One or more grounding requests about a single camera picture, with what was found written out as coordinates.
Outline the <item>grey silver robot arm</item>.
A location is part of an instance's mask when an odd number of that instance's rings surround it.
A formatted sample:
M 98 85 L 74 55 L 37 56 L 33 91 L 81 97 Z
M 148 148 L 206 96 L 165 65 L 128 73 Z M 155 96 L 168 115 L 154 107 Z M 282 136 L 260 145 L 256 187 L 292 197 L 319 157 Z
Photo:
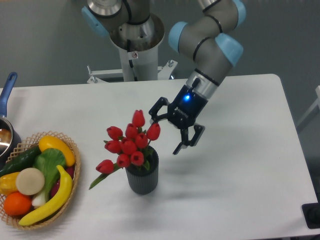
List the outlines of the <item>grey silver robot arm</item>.
M 167 36 L 170 47 L 196 67 L 173 101 L 161 97 L 149 110 L 153 123 L 166 119 L 180 130 L 175 154 L 198 143 L 205 130 L 196 124 L 198 115 L 243 54 L 229 33 L 245 20 L 244 4 L 201 0 L 199 5 L 202 18 L 176 23 Z M 109 37 L 118 48 L 126 82 L 158 79 L 158 47 L 165 30 L 148 0 L 89 0 L 81 13 L 97 35 Z

